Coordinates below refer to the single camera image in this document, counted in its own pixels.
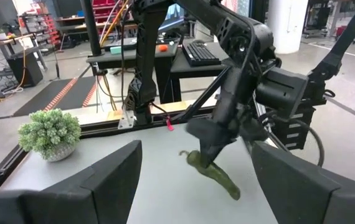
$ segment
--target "white pillar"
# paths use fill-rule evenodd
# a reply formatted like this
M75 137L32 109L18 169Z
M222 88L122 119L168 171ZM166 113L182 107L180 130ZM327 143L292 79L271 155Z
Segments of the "white pillar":
M267 26L272 30L277 54L300 49L308 0L270 0Z

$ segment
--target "black keyboard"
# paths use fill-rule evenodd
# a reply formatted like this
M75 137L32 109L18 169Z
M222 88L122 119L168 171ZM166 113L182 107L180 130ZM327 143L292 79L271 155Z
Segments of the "black keyboard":
M190 66L220 65L219 58L209 52L203 43L183 44L183 53Z

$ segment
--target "computer screen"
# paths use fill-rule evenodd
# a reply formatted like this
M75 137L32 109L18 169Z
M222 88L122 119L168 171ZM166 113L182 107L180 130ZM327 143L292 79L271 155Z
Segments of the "computer screen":
M165 21L159 27L160 32L175 28L184 22L184 9L178 4L173 4L168 8Z

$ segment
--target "orange object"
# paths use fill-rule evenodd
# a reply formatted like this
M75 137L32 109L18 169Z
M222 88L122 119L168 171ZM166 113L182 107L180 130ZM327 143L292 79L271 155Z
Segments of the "orange object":
M158 46L158 49L160 52L167 52L168 51L168 45L162 44Z

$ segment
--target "metal bracket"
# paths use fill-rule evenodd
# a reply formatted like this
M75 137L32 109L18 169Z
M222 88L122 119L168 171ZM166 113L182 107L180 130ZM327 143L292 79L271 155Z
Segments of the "metal bracket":
M125 106L122 107L122 118L118 123L118 129L129 129L135 125L135 112L132 110L125 110Z

